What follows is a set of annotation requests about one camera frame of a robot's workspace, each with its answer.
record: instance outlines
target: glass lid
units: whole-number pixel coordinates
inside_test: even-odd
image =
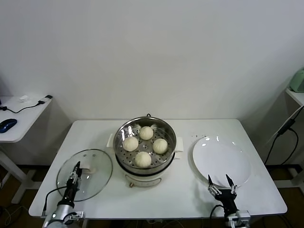
[[[112,175],[113,164],[110,156],[102,150],[90,149],[78,152],[60,168],[56,180],[57,188],[66,185],[71,172],[79,161],[82,175],[75,201],[84,201],[97,195],[107,185]],[[58,191],[63,196],[65,189]]]

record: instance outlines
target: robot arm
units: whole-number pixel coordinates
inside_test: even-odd
[[[246,211],[238,210],[234,199],[237,197],[236,188],[232,179],[226,174],[226,178],[231,189],[218,189],[213,185],[211,177],[208,175],[209,187],[211,195],[223,204],[225,225],[232,228],[248,228],[250,227],[250,214]]]
[[[47,215],[42,228],[66,228],[74,220],[84,218],[83,211],[74,211],[74,199],[79,190],[81,174],[82,169],[80,162],[78,162],[66,182],[66,190],[61,201],[57,204],[57,209]]]

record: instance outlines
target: computer mouse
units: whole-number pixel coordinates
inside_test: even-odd
[[[17,123],[16,119],[7,119],[0,123],[0,133],[7,132],[10,128],[12,128]]]

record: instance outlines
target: power cord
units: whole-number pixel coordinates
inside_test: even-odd
[[[224,208],[223,205],[220,205],[220,204],[215,205],[215,206],[213,207],[211,213],[210,213],[210,217],[209,217],[210,228],[212,228],[212,214],[213,214],[214,210],[215,210],[216,208],[219,208],[219,207]]]
[[[48,203],[48,196],[49,196],[49,194],[51,194],[52,192],[54,192],[54,191],[57,191],[57,190],[59,190],[59,189],[65,189],[66,188],[66,186],[63,186],[63,187],[60,187],[60,188],[56,188],[56,189],[54,189],[54,190],[52,190],[52,191],[50,191],[48,194],[47,194],[47,196],[46,196],[46,200],[45,200],[45,202],[44,202],[44,206],[43,206],[43,211],[42,211],[42,216],[45,216],[46,215],[46,210],[47,210],[47,203]]]
[[[50,99],[52,99],[52,98],[53,98],[53,96],[47,95],[47,96],[45,96],[44,98],[40,99],[40,100],[37,102],[37,104],[35,104],[35,105],[33,105],[33,106],[21,108],[21,109],[20,109],[19,111],[17,111],[17,112],[15,112],[15,111],[9,109],[7,106],[1,106],[1,107],[0,107],[0,110],[3,110],[3,111],[9,110],[9,111],[11,111],[12,113],[17,114],[17,113],[20,113],[21,111],[23,111],[24,109],[27,109],[27,108],[34,108],[34,107],[36,107],[36,106],[38,106],[38,105],[44,104],[45,102],[47,102],[48,100],[50,100]]]
[[[295,130],[293,130],[292,128],[289,128],[289,130],[292,131],[296,135],[296,143],[295,143],[295,146],[294,146],[294,150],[291,152],[291,154],[288,156],[288,158],[284,162],[281,163],[281,165],[284,165],[284,163],[286,163],[291,158],[291,156],[294,154],[294,152],[295,152],[295,150],[298,146],[298,143],[299,143],[299,136],[295,132]]]
[[[17,114],[17,113],[19,113],[19,112],[21,112],[21,111],[23,111],[24,109],[27,109],[27,108],[33,108],[33,107],[36,107],[36,106],[38,106],[38,105],[40,105],[41,103],[37,103],[36,105],[33,105],[33,106],[29,106],[29,107],[25,107],[25,108],[22,108],[22,109],[20,109],[19,111],[17,111],[17,112],[15,112],[15,111],[13,111],[13,110],[10,110],[7,106],[1,106],[0,107],[0,110],[3,110],[3,111],[6,111],[6,110],[9,110],[9,111],[11,111],[12,113],[15,113],[15,114]]]
[[[285,215],[279,215],[278,217],[284,222],[287,228],[294,228]],[[262,223],[263,223],[263,227],[266,228],[265,217],[262,218]]]
[[[12,213],[10,213],[9,208],[11,208],[13,206],[19,206],[19,207],[17,209],[15,209]],[[3,226],[4,228],[10,227],[21,217],[22,210],[20,210],[20,209],[24,209],[24,210],[28,211],[28,209],[26,207],[24,207],[20,204],[11,204],[6,208],[0,207],[0,217],[3,215],[3,212],[6,212],[8,214],[8,217],[4,221],[4,226]],[[17,217],[14,220],[12,220],[13,215],[16,214],[19,210],[20,210],[20,213],[17,215]]]
[[[270,140],[278,134],[278,132],[287,124],[287,122],[292,119],[292,117],[295,115],[295,117],[293,118],[293,120],[295,121],[295,119],[298,117],[298,115],[300,114],[300,112],[302,111],[302,109],[304,108],[304,105],[300,106],[297,110],[294,111],[294,113],[291,114],[290,117],[287,118],[287,120],[282,124],[282,126],[279,128],[279,130],[277,130],[269,139],[268,141],[264,144],[264,146],[266,146]]]
[[[291,158],[291,156],[294,154],[294,152],[295,152],[295,150],[296,150],[296,148],[297,148],[297,146],[298,146],[298,143],[299,143],[299,136],[298,136],[298,134],[295,132],[295,130],[291,128],[291,126],[295,123],[295,119],[298,117],[298,115],[300,114],[300,112],[302,111],[303,108],[304,108],[304,105],[301,106],[300,108],[298,108],[298,109],[297,109],[297,110],[296,110],[296,111],[295,111],[295,112],[294,112],[294,113],[285,121],[285,123],[280,127],[280,129],[275,133],[275,134],[276,134],[276,137],[275,137],[275,139],[274,139],[273,142],[272,142],[272,145],[271,145],[271,147],[270,147],[270,150],[269,150],[269,152],[268,152],[268,155],[267,155],[267,158],[266,158],[266,160],[265,160],[265,162],[264,162],[264,165],[266,165],[266,163],[267,163],[267,161],[268,161],[268,159],[269,159],[270,153],[271,153],[271,151],[272,151],[272,149],[273,149],[273,147],[274,147],[274,144],[275,144],[276,140],[278,139],[279,136],[283,135],[287,130],[292,131],[292,132],[296,135],[296,144],[295,144],[295,147],[294,147],[293,151],[292,151],[292,152],[290,153],[290,155],[288,156],[288,158],[287,158],[284,162],[282,162],[280,165],[285,164],[285,163]]]

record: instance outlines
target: steamed bun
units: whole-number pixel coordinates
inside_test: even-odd
[[[168,143],[164,139],[157,139],[153,143],[153,150],[155,153],[163,154],[167,151],[167,149],[168,149]]]
[[[135,137],[128,137],[123,142],[123,148],[126,151],[134,151],[138,147],[138,140]]]
[[[150,166],[152,158],[147,152],[139,152],[135,157],[135,164],[140,168],[147,168]]]
[[[151,127],[143,127],[139,131],[139,137],[143,140],[149,140],[153,137],[153,129]]]

